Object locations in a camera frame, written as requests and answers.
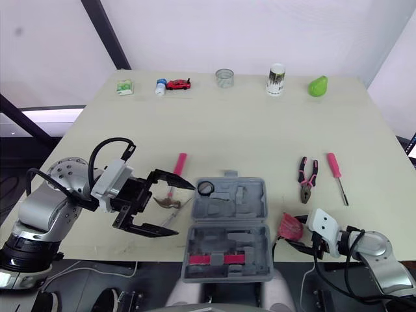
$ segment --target white cup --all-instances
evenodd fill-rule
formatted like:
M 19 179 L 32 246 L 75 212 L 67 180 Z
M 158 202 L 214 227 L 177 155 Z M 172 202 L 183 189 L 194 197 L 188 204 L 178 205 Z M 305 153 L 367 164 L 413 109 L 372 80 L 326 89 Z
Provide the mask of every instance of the white cup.
M 270 96 L 280 96 L 283 92 L 283 85 L 285 83 L 285 66 L 280 63 L 274 63 L 270 68 L 268 75 L 266 92 Z

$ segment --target pink pliers handle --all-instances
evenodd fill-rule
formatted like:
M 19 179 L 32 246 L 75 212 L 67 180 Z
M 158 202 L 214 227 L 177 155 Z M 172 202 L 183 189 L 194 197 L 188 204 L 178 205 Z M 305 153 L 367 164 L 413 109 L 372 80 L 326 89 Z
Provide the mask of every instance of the pink pliers handle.
M 299 178 L 298 181 L 300 183 L 301 186 L 304 185 L 308 185 L 311 188 L 314 187 L 316 185 L 316 181 L 317 181 L 317 176 L 318 176 L 318 161 L 315 159 L 313 161 L 313 171 L 312 171 L 312 175 L 309 178 L 309 180 L 306 179 L 306 175 L 305 175 L 305 164 L 306 164 L 307 158 L 303 157 L 302 161 L 300 162 L 300 166 L 299 166 Z

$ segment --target red toy car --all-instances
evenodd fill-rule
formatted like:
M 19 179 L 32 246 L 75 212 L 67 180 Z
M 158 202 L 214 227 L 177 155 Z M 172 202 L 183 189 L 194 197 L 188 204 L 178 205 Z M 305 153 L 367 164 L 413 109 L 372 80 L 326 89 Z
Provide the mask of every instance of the red toy car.
M 173 89 L 189 89 L 190 88 L 190 78 L 188 80 L 178 79 L 178 80 L 171 80 L 166 84 L 166 89 L 173 90 Z

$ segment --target pliers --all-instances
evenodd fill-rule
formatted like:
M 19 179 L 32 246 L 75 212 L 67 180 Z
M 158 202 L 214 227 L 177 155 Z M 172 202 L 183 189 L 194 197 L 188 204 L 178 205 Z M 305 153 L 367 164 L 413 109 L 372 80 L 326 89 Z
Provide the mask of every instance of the pliers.
M 317 176 L 318 176 L 318 161 L 313 161 L 313 171 L 312 176 L 309 178 L 309 180 L 306 179 L 305 175 L 305 164 L 306 164 L 306 157 L 302 158 L 302 162 L 299 166 L 299 178 L 298 181 L 300 183 L 300 186 L 302 187 L 300 189 L 300 200 L 302 203 L 307 203 L 309 200 L 309 197 L 311 197 L 311 189 L 315 186 Z

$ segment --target small white bottle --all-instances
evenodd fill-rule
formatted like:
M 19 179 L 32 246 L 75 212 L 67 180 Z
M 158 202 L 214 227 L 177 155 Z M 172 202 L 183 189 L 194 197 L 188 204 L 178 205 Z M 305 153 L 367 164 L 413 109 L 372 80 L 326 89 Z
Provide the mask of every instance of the small white bottle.
M 167 84 L 166 79 L 158 79 L 156 81 L 155 93 L 158 96 L 163 96 L 164 95 L 164 93 L 166 92 L 166 84 Z

